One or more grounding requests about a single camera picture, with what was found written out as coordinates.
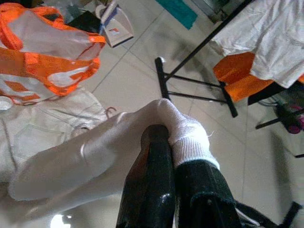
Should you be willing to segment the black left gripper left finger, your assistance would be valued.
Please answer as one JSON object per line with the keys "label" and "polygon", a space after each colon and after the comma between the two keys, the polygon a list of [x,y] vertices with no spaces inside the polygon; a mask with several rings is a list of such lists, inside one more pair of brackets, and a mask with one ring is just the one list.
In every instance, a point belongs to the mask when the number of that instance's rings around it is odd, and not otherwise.
{"label": "black left gripper left finger", "polygon": [[168,138],[163,125],[144,130],[141,151],[125,178],[116,228],[172,228],[175,184]]}

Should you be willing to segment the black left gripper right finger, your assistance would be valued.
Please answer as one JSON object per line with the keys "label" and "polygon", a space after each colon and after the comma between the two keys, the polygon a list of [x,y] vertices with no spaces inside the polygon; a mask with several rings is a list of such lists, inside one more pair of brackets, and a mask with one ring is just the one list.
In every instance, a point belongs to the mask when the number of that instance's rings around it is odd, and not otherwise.
{"label": "black left gripper right finger", "polygon": [[176,228],[242,228],[235,200],[219,169],[194,160],[175,170]]}

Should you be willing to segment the thin white shirt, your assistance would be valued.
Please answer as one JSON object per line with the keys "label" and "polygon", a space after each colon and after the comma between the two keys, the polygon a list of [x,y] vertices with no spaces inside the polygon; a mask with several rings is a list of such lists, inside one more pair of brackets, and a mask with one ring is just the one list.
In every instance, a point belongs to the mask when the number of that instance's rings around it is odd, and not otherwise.
{"label": "thin white shirt", "polygon": [[59,211],[115,194],[139,154],[143,131],[153,124],[168,129],[175,167],[193,160],[219,167],[203,126],[159,99],[28,159],[10,180],[9,195],[17,201],[46,200],[49,210]]}

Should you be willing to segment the pink vacuum cleaner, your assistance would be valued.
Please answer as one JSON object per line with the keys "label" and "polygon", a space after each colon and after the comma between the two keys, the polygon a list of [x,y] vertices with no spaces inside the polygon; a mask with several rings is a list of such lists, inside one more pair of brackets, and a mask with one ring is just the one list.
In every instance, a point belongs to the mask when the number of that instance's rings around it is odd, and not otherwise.
{"label": "pink vacuum cleaner", "polygon": [[275,102],[275,113],[289,133],[298,134],[304,131],[304,108],[301,106]]}

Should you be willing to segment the orange shirt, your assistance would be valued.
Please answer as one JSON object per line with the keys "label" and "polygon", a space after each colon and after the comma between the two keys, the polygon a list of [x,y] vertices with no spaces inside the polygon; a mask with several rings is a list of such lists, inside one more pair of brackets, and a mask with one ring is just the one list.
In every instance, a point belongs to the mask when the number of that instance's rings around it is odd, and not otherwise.
{"label": "orange shirt", "polygon": [[250,73],[255,53],[245,52],[233,55],[224,55],[213,67],[213,72],[218,81],[225,83],[224,89],[233,102],[261,92],[274,80],[260,79]]}

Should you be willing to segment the cream trousers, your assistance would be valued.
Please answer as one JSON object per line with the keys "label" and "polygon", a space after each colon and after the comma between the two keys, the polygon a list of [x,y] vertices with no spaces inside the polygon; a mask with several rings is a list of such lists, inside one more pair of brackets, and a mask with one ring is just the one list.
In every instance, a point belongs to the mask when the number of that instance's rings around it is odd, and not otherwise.
{"label": "cream trousers", "polygon": [[97,98],[83,88],[37,104],[0,112],[0,183],[40,151],[62,144],[107,119]]}

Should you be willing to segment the orange white shopping bag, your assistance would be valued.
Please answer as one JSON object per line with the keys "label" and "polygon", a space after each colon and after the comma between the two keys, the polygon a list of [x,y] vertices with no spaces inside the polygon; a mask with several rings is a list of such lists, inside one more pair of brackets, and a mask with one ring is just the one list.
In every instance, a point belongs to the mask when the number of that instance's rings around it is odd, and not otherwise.
{"label": "orange white shopping bag", "polygon": [[96,73],[106,40],[68,26],[53,7],[0,4],[0,96],[32,105],[66,96]]}

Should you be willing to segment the teal floor mat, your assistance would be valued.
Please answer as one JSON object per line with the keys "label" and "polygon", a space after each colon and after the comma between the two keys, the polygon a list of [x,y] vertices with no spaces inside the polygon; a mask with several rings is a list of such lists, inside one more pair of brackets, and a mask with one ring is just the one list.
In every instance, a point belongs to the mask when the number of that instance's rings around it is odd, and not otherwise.
{"label": "teal floor mat", "polygon": [[190,30],[197,14],[183,0],[156,0],[186,29]]}

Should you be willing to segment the black plastic bag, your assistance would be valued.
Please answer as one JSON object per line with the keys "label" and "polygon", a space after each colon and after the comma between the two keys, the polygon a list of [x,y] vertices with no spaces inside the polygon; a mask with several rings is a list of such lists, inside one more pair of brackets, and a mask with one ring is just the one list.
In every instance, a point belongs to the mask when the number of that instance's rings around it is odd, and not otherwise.
{"label": "black plastic bag", "polygon": [[89,11],[84,12],[67,25],[90,33],[99,33],[100,31],[100,19]]}

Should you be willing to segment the off-white pocketed garment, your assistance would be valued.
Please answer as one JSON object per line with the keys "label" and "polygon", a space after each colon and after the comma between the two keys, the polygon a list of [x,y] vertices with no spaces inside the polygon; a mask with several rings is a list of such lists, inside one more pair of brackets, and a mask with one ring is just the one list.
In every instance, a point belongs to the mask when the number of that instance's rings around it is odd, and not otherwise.
{"label": "off-white pocketed garment", "polygon": [[304,75],[304,0],[254,0],[210,42],[220,55],[251,52],[251,75],[289,88]]}

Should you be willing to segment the black clothes rack silver rail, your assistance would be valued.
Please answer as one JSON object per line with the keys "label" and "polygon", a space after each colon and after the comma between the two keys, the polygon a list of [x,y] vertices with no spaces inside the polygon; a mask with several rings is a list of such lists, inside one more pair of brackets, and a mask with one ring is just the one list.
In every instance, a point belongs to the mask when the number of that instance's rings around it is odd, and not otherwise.
{"label": "black clothes rack silver rail", "polygon": [[[154,60],[157,76],[159,80],[159,86],[161,91],[162,98],[170,99],[170,96],[179,96],[179,97],[185,97],[185,98],[191,98],[195,100],[202,100],[202,101],[208,101],[208,102],[216,102],[221,104],[226,104],[230,110],[231,116],[233,118],[238,116],[238,112],[235,108],[235,105],[232,101],[232,98],[228,94],[228,92],[225,90],[225,83],[218,81],[217,84],[204,82],[196,79],[191,79],[183,76],[178,76],[176,73],[186,65],[192,58],[195,57],[199,51],[202,50],[203,47],[205,47],[229,22],[231,22],[247,5],[249,5],[254,0],[244,0],[221,24],[219,24],[218,27],[216,27],[179,65],[177,65],[176,68],[174,68],[170,73],[166,73],[163,70],[163,62],[160,57],[156,58]],[[198,85],[203,86],[209,86],[212,88],[220,89],[224,98],[222,100],[215,99],[215,98],[209,98],[209,97],[203,97],[203,96],[196,96],[196,95],[190,95],[185,93],[179,93],[179,92],[173,92],[169,91],[167,88],[167,83],[170,79],[177,79],[182,80],[185,82],[195,83]]]}

